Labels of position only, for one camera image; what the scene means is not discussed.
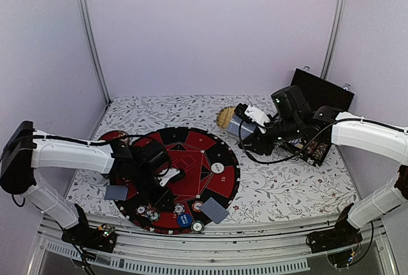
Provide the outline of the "dealt blue card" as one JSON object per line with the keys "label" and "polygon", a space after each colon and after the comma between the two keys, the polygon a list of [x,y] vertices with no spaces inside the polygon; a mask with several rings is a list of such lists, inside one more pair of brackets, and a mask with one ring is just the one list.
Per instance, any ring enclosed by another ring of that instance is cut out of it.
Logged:
{"label": "dealt blue card", "polygon": [[220,224],[229,216],[228,210],[214,198],[209,198],[199,209],[215,224]]}
{"label": "dealt blue card", "polygon": [[106,187],[105,200],[125,201],[128,197],[128,188],[126,186],[109,185]]}

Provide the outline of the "blue white poker chip stack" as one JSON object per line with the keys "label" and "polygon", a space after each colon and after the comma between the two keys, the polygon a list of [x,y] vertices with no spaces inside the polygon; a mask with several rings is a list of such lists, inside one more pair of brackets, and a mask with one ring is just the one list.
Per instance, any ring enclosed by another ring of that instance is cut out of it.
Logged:
{"label": "blue white poker chip stack", "polygon": [[153,210],[147,210],[145,216],[151,222],[156,222],[160,219],[160,213]]}

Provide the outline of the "red white poker chip stack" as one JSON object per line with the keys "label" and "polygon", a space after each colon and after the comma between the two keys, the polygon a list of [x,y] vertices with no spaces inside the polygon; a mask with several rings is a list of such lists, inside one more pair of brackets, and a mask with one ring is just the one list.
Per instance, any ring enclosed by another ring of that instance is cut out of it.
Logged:
{"label": "red white poker chip stack", "polygon": [[195,202],[192,204],[193,211],[195,211],[195,212],[200,212],[202,205],[203,205],[203,202],[201,202],[201,201],[195,201]]}

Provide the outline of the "round red black poker mat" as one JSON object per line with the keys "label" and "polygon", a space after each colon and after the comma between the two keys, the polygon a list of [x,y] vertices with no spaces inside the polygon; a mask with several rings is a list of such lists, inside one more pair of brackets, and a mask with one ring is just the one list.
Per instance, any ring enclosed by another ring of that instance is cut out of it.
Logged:
{"label": "round red black poker mat", "polygon": [[[234,152],[220,138],[198,128],[163,128],[146,135],[136,136],[130,145],[143,146],[148,137],[158,140],[164,145],[175,168],[184,170],[186,176],[175,183],[168,183],[176,204],[184,204],[185,212],[192,216],[194,221],[201,221],[204,226],[212,222],[203,212],[193,211],[195,201],[206,202],[214,198],[224,208],[228,208],[238,191],[240,169]],[[221,174],[211,171],[213,163],[222,163],[225,170]],[[129,181],[111,181],[110,185],[126,186],[128,188],[125,201],[114,200],[122,215],[133,224],[157,234],[186,234],[192,232],[191,226],[180,227],[177,216],[180,214],[158,211],[147,203]],[[149,221],[146,216],[136,213],[140,205],[147,206],[148,210],[160,213],[156,222]]]}

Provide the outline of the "blue small blind button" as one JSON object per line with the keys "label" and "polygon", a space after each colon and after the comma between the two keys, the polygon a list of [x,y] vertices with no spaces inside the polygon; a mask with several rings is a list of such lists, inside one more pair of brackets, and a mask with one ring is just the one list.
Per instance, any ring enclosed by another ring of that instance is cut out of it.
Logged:
{"label": "blue small blind button", "polygon": [[192,216],[187,213],[182,213],[177,216],[177,224],[180,227],[189,227],[191,226],[191,223],[193,222]]}

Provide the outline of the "white dealer button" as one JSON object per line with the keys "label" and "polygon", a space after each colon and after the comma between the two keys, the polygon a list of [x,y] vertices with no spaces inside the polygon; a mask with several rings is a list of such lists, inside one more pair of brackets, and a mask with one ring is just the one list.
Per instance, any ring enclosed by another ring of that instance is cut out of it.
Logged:
{"label": "white dealer button", "polygon": [[214,174],[221,174],[224,172],[224,170],[225,170],[225,166],[222,163],[217,162],[211,165],[211,171]]}

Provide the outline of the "green poker chip stack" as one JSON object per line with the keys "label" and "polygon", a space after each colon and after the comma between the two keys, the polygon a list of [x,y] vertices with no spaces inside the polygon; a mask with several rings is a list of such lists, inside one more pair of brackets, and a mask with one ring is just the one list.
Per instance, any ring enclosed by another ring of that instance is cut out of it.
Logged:
{"label": "green poker chip stack", "polygon": [[191,230],[194,233],[200,234],[204,229],[204,224],[201,221],[194,221],[191,224]]}

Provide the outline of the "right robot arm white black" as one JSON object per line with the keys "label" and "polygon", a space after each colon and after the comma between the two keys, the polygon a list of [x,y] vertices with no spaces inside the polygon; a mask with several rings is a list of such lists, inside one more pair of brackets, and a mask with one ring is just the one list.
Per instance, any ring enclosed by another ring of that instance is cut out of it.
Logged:
{"label": "right robot arm white black", "polygon": [[265,153],[275,144],[297,138],[306,145],[322,140],[379,154],[399,164],[395,178],[363,200],[348,205],[332,229],[307,235],[306,243],[313,253],[361,242],[361,228],[407,203],[407,129],[329,106],[313,111],[296,85],[282,88],[271,98],[277,110],[275,119],[252,105],[236,107],[235,114],[241,122],[256,127],[247,138],[240,139],[242,149],[257,144],[257,151]]}

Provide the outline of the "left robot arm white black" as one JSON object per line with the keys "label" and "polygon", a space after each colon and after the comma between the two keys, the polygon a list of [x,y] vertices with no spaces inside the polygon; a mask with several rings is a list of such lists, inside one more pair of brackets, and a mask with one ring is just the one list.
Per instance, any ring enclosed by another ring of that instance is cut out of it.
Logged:
{"label": "left robot arm white black", "polygon": [[144,146],[131,146],[131,135],[86,141],[51,135],[24,121],[15,130],[1,155],[1,187],[12,196],[30,201],[52,217],[62,230],[61,239],[79,248],[111,253],[117,241],[114,227],[91,228],[84,210],[60,196],[38,168],[90,170],[131,182],[138,194],[158,211],[174,210],[173,193],[167,186],[185,177],[175,168],[168,151],[148,137]]}

